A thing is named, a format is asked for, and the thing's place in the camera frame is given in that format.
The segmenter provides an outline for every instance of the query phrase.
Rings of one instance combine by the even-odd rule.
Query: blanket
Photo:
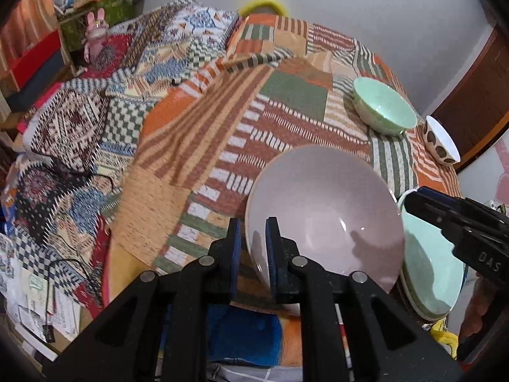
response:
[[[16,254],[23,268],[94,317],[104,305],[108,225],[143,121],[158,96],[224,52],[237,18],[177,0],[119,24],[96,65],[53,86],[24,122],[28,152],[13,165],[2,196]],[[119,90],[132,81],[137,93]]]
[[[206,254],[226,235],[230,217],[243,219],[264,166],[298,145],[357,155],[396,196],[418,185],[460,195],[454,170],[438,166],[424,148],[422,120],[396,137],[360,120],[352,105],[356,76],[376,78],[406,96],[391,70],[358,40],[291,18],[249,16],[227,56],[171,89],[144,122],[112,225],[110,297],[148,265],[175,272]],[[234,303],[277,313],[281,338],[271,360],[301,364],[301,350],[293,349],[300,346],[300,321],[274,305],[245,247]],[[267,351],[274,352],[271,346]]]

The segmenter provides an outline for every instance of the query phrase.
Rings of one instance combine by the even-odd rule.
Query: toy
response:
[[[99,8],[97,11],[97,20],[93,12],[87,14],[87,30],[85,32],[87,42],[83,52],[83,58],[87,63],[95,63],[95,59],[108,38],[108,28],[108,23],[104,20],[104,8]]]

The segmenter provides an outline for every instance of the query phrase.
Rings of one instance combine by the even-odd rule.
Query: green bowl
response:
[[[398,135],[417,125],[410,104],[378,80],[357,77],[353,82],[354,106],[362,121],[383,135]]]

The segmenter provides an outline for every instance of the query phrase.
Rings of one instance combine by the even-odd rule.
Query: human hand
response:
[[[488,311],[497,289],[483,277],[479,277],[474,285],[472,298],[467,306],[465,318],[460,329],[459,339],[467,338],[477,333],[483,327],[483,316]]]

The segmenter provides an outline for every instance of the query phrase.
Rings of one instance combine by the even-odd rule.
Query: green box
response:
[[[78,8],[77,11],[60,19],[60,28],[69,51],[80,50],[85,45],[87,29],[87,13],[93,11],[97,16],[99,8],[104,8],[104,19],[110,27],[134,18],[134,7],[125,0],[91,1]]]

